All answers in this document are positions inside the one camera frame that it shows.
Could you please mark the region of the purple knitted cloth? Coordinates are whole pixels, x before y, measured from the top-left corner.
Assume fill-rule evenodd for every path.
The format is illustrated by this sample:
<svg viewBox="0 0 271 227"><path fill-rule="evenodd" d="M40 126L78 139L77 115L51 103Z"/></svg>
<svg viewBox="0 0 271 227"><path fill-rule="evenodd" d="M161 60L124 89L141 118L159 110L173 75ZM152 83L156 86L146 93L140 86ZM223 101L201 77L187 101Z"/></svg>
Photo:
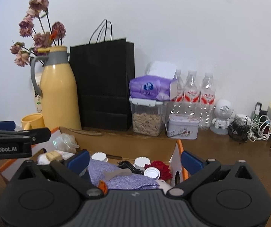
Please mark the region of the purple knitted cloth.
<svg viewBox="0 0 271 227"><path fill-rule="evenodd" d="M106 182L108 189L111 190L152 190L158 189L156 180L144 175L132 174L130 176L117 176L113 179L106 181L103 171L116 171L120 168L114 164L90 159L88 165L88 172L91 183L98 186L99 181Z"/></svg>

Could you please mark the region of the large white ribbed cap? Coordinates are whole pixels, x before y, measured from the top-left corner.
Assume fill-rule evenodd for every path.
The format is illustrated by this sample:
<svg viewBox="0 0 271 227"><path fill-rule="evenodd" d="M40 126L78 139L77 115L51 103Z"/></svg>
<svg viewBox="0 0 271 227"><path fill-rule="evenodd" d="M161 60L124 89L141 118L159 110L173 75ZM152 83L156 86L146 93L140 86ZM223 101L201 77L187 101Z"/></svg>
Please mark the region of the large white ribbed cap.
<svg viewBox="0 0 271 227"><path fill-rule="evenodd" d="M103 152L96 152L96 153L92 154L91 159L98 160L98 161L103 161L103 162L108 161L107 155L105 153L103 153Z"/></svg>

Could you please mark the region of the small yellow packet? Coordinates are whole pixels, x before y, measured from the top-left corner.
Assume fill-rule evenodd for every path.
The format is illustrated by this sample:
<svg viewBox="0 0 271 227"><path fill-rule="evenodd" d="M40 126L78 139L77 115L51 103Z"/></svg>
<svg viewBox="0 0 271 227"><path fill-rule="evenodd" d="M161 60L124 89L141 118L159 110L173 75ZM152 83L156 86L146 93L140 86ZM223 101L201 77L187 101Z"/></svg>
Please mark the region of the small yellow packet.
<svg viewBox="0 0 271 227"><path fill-rule="evenodd" d="M56 150L46 153L46 158L50 162L52 162L54 160L62 160L63 159L62 154L60 154Z"/></svg>

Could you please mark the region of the iridescent ball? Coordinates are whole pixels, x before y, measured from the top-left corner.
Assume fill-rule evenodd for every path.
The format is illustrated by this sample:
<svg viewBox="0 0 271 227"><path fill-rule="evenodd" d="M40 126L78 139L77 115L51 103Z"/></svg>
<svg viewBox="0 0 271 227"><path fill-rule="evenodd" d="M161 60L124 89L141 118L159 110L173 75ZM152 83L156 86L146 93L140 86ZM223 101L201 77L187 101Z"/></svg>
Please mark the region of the iridescent ball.
<svg viewBox="0 0 271 227"><path fill-rule="evenodd" d="M53 146L57 150L74 154L77 149L79 149L79 145L76 142L75 137L66 133L61 133L61 135L53 141Z"/></svg>

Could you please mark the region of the red artificial rose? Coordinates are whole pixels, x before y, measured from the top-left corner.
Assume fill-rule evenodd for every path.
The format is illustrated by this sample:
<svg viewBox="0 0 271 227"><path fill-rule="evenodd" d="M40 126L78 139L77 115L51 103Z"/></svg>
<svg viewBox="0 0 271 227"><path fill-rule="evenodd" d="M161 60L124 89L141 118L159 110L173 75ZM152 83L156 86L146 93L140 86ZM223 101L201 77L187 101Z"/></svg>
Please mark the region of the red artificial rose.
<svg viewBox="0 0 271 227"><path fill-rule="evenodd" d="M169 165L163 163L159 160L154 160L151 164L144 166L144 175L147 175L146 171L149 171L150 168L156 168L158 169L158 174L152 178L157 178L159 180L168 181L169 179L172 179L172 173L170 172Z"/></svg>

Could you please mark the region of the translucent silicone piece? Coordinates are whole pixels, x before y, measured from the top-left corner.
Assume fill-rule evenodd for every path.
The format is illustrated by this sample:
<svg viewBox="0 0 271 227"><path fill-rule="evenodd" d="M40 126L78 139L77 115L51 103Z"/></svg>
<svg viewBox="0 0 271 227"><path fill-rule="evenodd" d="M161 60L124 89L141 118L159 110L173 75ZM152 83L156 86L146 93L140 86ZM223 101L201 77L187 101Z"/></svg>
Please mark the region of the translucent silicone piece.
<svg viewBox="0 0 271 227"><path fill-rule="evenodd" d="M116 171L103 171L104 177L106 181L109 181L117 176L130 176L132 175L132 172L129 169L119 169Z"/></svg>

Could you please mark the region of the dried orange leaf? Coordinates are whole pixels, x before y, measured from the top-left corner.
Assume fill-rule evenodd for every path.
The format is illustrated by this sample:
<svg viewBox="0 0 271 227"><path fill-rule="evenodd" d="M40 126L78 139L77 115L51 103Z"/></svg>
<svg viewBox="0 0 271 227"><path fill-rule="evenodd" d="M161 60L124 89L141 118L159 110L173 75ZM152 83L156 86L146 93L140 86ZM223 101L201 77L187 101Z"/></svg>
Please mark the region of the dried orange leaf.
<svg viewBox="0 0 271 227"><path fill-rule="evenodd" d="M99 181L98 188L103 192L104 195L108 194L108 186L103 180Z"/></svg>

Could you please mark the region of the white jar cap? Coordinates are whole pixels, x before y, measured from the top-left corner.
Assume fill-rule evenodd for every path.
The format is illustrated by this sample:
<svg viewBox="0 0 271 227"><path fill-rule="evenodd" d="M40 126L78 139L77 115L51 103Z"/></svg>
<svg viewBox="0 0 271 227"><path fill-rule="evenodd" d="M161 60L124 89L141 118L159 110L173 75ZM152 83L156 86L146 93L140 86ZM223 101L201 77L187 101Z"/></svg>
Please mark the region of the white jar cap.
<svg viewBox="0 0 271 227"><path fill-rule="evenodd" d="M136 168L136 169L139 169L141 171L144 171L145 170L145 166L148 166L151 164L151 161L149 158L147 157L137 157L135 160L134 160L134 163L133 163L133 166Z"/></svg>

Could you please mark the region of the yellow plush toy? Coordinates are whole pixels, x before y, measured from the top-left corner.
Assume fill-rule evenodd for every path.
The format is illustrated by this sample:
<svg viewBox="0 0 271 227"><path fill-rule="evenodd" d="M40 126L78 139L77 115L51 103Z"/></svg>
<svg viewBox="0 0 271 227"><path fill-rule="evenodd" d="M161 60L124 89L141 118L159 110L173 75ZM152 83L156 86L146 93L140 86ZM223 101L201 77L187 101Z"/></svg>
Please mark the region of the yellow plush toy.
<svg viewBox="0 0 271 227"><path fill-rule="evenodd" d="M156 180L156 182L159 185L158 188L161 189L165 195L170 189L172 189L172 186L168 184L167 182L165 182L164 180L158 179Z"/></svg>

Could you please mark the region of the yellow ceramic mug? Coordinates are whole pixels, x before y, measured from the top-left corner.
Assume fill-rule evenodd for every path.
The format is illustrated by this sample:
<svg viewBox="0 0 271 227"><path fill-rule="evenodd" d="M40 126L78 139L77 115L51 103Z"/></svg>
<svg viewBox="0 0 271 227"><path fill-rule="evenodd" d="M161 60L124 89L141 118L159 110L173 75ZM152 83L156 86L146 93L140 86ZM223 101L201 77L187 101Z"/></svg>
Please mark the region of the yellow ceramic mug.
<svg viewBox="0 0 271 227"><path fill-rule="evenodd" d="M23 130L39 129L45 127L42 113L27 115L22 118L21 123Z"/></svg>

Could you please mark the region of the white tin box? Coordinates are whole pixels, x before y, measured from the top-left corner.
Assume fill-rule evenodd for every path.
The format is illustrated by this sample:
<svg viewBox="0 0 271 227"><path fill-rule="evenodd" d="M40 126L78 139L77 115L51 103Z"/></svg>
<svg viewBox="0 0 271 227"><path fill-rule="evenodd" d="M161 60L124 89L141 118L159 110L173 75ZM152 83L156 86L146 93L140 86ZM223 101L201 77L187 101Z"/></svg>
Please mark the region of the white tin box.
<svg viewBox="0 0 271 227"><path fill-rule="evenodd" d="M200 120L186 114L170 114L165 124L167 136L172 139L197 139Z"/></svg>

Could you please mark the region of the red cardboard pumpkin box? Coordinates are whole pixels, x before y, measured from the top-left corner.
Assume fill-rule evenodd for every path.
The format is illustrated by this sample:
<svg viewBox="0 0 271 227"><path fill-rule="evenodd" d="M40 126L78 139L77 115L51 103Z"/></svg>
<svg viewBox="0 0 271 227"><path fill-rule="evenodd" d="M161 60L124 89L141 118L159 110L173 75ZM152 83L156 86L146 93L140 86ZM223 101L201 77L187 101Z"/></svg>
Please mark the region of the red cardboard pumpkin box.
<svg viewBox="0 0 271 227"><path fill-rule="evenodd" d="M151 161L162 161L170 165L172 179L170 184L175 186L177 182L188 179L188 172L181 165L181 154L184 150L180 140L168 138L164 132L158 137L145 136L119 131L86 131L73 130L64 127L55 128L51 132L48 142L32 146L32 154L35 155L42 149L54 150L53 141L61 134L73 135L81 150L87 149L90 154L103 152L110 163L120 160L134 162L137 157L147 157Z"/></svg>

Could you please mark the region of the yellow thermos jug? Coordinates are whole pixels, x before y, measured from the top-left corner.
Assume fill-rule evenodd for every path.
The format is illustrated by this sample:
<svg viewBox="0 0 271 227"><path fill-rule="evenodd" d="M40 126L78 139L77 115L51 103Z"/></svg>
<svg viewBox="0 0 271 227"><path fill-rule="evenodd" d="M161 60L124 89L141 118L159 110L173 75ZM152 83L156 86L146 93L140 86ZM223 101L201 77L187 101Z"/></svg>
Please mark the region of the yellow thermos jug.
<svg viewBox="0 0 271 227"><path fill-rule="evenodd" d="M39 48L37 52L46 55L39 55L31 61L31 81L41 99L45 126L51 130L56 127L80 130L77 85L67 47ZM44 62L39 84L35 80L38 61Z"/></svg>

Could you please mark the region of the water bottle left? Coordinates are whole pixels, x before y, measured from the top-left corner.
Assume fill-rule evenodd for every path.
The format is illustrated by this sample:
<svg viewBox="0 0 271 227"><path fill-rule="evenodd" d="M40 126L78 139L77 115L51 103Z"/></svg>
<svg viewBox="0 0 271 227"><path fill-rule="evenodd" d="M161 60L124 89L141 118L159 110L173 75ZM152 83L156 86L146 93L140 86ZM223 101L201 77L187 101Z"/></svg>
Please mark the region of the water bottle left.
<svg viewBox="0 0 271 227"><path fill-rule="evenodd" d="M181 70L176 70L177 96L171 101L170 114L183 113L184 83L181 77Z"/></svg>

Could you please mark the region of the water bottle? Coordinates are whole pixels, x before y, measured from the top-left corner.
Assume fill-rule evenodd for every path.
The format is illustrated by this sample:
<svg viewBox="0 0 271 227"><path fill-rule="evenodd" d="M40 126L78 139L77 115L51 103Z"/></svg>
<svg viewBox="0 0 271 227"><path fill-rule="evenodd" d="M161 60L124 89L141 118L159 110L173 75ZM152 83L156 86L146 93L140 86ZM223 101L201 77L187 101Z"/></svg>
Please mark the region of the water bottle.
<svg viewBox="0 0 271 227"><path fill-rule="evenodd" d="M170 114L183 113L184 83L181 77L181 70L176 70L177 96L171 101Z"/></svg>
<svg viewBox="0 0 271 227"><path fill-rule="evenodd" d="M200 87L200 124L201 130L209 129L212 121L215 101L213 74L206 73Z"/></svg>
<svg viewBox="0 0 271 227"><path fill-rule="evenodd" d="M195 116L196 107L199 103L200 90L196 84L196 71L188 71L188 76L184 84L185 113Z"/></svg>

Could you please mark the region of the water bottle right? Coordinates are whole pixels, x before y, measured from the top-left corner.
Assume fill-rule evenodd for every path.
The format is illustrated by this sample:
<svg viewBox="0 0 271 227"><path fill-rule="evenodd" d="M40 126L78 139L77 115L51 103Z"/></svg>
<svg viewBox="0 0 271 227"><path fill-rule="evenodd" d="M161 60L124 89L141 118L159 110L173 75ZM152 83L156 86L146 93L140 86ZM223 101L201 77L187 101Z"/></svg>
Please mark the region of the water bottle right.
<svg viewBox="0 0 271 227"><path fill-rule="evenodd" d="M212 121L215 101L213 74L206 73L200 87L200 124L201 130L209 129Z"/></svg>

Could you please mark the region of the white robot figurine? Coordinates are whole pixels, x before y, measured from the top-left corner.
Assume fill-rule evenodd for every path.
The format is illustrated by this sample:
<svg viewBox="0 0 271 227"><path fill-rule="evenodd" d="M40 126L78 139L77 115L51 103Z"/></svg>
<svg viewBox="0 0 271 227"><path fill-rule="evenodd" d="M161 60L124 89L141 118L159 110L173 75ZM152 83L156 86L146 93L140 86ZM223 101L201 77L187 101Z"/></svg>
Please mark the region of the white robot figurine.
<svg viewBox="0 0 271 227"><path fill-rule="evenodd" d="M229 127L229 118L233 114L231 102L227 100L218 100L215 104L214 115L212 120L211 131L218 135L227 135Z"/></svg>

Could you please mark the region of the clear seed container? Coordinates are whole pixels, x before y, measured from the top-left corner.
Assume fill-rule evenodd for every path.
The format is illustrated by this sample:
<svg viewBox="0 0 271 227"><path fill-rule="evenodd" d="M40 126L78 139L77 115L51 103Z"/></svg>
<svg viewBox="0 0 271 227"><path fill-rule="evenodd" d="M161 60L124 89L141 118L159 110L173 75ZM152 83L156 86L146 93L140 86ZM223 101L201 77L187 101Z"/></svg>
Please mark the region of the clear seed container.
<svg viewBox="0 0 271 227"><path fill-rule="evenodd" d="M167 101L129 97L134 133L159 136L165 126Z"/></svg>

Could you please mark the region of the white milk carton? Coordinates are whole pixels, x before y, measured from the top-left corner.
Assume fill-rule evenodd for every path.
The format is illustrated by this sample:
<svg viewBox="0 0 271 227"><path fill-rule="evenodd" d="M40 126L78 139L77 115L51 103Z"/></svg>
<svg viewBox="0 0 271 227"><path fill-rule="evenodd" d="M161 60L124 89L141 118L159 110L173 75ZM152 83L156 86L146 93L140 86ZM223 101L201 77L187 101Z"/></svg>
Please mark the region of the white milk carton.
<svg viewBox="0 0 271 227"><path fill-rule="evenodd" d="M41 72L35 73L35 81L37 85L40 85L41 76L42 76ZM41 113L42 112L41 98L38 95L36 90L34 90L34 102L35 102L37 112Z"/></svg>

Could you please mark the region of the water bottle middle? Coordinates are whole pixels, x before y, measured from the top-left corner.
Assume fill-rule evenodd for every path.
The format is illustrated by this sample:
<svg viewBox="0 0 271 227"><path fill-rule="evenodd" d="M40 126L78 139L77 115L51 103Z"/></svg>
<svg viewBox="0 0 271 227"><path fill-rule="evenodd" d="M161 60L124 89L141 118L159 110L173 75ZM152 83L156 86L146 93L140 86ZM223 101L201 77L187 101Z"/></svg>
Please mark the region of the water bottle middle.
<svg viewBox="0 0 271 227"><path fill-rule="evenodd" d="M196 71L188 71L188 76L184 84L185 113L195 116L196 107L199 103L200 90L196 84Z"/></svg>

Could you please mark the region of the purple tissue pack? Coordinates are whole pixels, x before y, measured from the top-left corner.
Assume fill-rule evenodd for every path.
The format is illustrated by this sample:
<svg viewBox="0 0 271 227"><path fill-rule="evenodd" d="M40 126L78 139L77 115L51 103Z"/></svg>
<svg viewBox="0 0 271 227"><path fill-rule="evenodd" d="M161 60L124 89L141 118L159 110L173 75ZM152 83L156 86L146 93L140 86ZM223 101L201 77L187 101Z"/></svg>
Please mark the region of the purple tissue pack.
<svg viewBox="0 0 271 227"><path fill-rule="evenodd" d="M170 101L177 97L177 80L145 75L132 79L129 90L132 98Z"/></svg>

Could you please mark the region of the black paper bag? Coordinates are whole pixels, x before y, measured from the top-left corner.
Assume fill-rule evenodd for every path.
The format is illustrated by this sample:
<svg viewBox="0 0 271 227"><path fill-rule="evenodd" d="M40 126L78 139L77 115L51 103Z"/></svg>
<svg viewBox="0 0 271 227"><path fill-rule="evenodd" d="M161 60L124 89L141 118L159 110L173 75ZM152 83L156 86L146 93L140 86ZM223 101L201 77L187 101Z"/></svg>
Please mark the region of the black paper bag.
<svg viewBox="0 0 271 227"><path fill-rule="evenodd" d="M81 126L127 131L132 125L129 82L135 77L134 44L126 38L70 48Z"/></svg>

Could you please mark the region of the dried pink rose bouquet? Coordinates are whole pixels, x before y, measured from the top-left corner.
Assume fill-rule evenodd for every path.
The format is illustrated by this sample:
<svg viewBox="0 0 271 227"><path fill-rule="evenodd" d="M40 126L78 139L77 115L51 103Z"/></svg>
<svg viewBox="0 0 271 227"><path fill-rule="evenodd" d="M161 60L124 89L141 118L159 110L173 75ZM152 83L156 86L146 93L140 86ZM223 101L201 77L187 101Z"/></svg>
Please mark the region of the dried pink rose bouquet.
<svg viewBox="0 0 271 227"><path fill-rule="evenodd" d="M19 23L19 35L30 38L32 43L14 42L10 52L15 56L14 63L19 67L30 65L36 56L48 54L45 48L62 46L66 36L66 28L62 22L54 22L49 18L49 0L30 0L24 18Z"/></svg>

